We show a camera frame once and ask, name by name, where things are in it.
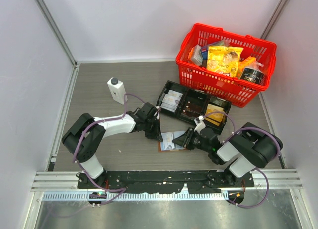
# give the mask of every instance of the bottle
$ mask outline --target bottle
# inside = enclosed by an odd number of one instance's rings
[[[124,95],[126,94],[124,84],[117,78],[111,78],[107,83],[111,96],[120,104],[124,105]]]

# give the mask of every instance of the yellow package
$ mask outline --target yellow package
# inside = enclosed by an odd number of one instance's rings
[[[240,77],[242,76],[242,73],[245,69],[245,67],[251,65],[252,63],[256,62],[256,57],[252,57],[252,56],[249,56],[247,59],[245,59],[243,62],[240,62],[238,64],[238,72],[237,72],[237,75],[236,77],[238,79],[240,79]]]
[[[214,112],[214,111],[224,112],[222,107],[208,104],[208,107],[207,107],[205,114],[209,114],[209,113]],[[223,117],[224,117],[224,115],[222,113],[213,113],[213,114],[205,117],[204,119],[213,123],[214,125],[218,126],[222,122]]]
[[[209,46],[207,70],[225,76],[236,76],[243,49],[240,47]]]

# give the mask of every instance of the black bottle cap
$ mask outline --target black bottle cap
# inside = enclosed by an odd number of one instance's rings
[[[117,85],[118,84],[118,79],[114,77],[110,82],[113,85]]]

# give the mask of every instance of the red shopping basket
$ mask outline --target red shopping basket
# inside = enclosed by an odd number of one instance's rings
[[[261,85],[210,72],[188,62],[189,52],[194,46],[197,44],[204,46],[222,39],[229,40],[230,46],[244,47],[241,61],[253,56],[256,57],[258,62],[264,64],[264,67],[260,68],[265,74]],[[180,52],[176,57],[176,63],[179,66],[180,84],[223,98],[232,102],[235,106],[244,107],[261,91],[268,89],[276,65],[275,53],[276,44],[272,42],[249,35],[244,37],[228,33],[221,28],[195,24],[183,40]]]

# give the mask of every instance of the black tray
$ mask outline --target black tray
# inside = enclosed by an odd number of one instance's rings
[[[231,103],[229,101],[225,101],[221,98],[203,93],[201,91],[194,90],[186,86],[182,86],[172,81],[167,81],[166,85],[164,86],[158,98],[157,106],[161,106],[163,98],[166,94],[168,94],[169,90],[182,93],[183,94],[182,98],[175,112],[161,108],[161,113],[186,121],[192,125],[195,125],[194,119],[196,117],[198,117],[199,115],[205,115],[205,112],[209,103],[222,107],[224,112],[227,114],[229,113],[231,108]],[[192,113],[189,111],[184,112],[184,110],[187,110],[186,105],[189,104],[188,102],[192,104],[193,106],[192,109],[195,108],[196,112],[192,112]],[[213,123],[207,120],[204,120],[205,125],[211,127],[213,131],[218,135],[221,134],[226,122],[227,122],[226,116],[224,116],[222,122],[218,126],[214,125]]]

